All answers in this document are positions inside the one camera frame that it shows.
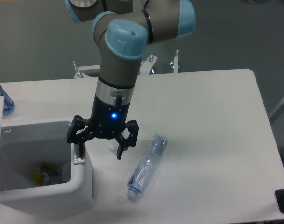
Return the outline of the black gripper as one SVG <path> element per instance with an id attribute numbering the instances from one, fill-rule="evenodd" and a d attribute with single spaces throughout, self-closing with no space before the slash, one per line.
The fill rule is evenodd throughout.
<path id="1" fill-rule="evenodd" d="M 67 131 L 67 142 L 79 146 L 79 156 L 84 156 L 84 144 L 98 139 L 115 139 L 119 145 L 116 152 L 120 160 L 124 151 L 129 147 L 136 146 L 139 126 L 136 120 L 125 122 L 129 105 L 123 105 L 120 94 L 113 97 L 115 103 L 108 104 L 94 97 L 92 113 L 89 119 L 75 115 Z M 125 138 L 122 132 L 127 129 L 129 136 Z"/>

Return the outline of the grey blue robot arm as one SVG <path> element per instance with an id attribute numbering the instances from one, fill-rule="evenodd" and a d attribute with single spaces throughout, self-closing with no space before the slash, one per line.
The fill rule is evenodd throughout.
<path id="1" fill-rule="evenodd" d="M 146 47 L 191 34 L 196 13 L 188 0 L 144 0 L 133 11 L 130 0 L 68 0 L 74 21 L 93 21 L 92 34 L 101 53 L 101 63 L 92 113 L 89 119 L 76 115 L 67 132 L 67 142 L 78 145 L 94 138 L 115 139 L 117 158 L 137 142 L 139 127 L 126 121 Z"/>

